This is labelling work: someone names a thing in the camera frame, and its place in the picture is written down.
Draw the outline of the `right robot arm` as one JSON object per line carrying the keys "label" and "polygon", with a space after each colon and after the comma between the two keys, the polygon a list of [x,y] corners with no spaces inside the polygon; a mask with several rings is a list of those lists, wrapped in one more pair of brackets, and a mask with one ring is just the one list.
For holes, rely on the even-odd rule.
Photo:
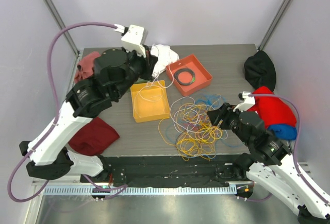
{"label": "right robot arm", "polygon": [[234,162],[235,178],[261,185],[296,214],[299,223],[329,223],[329,195],[295,165],[288,143],[266,130],[257,113],[224,103],[207,116],[212,125],[232,131],[249,150]]}

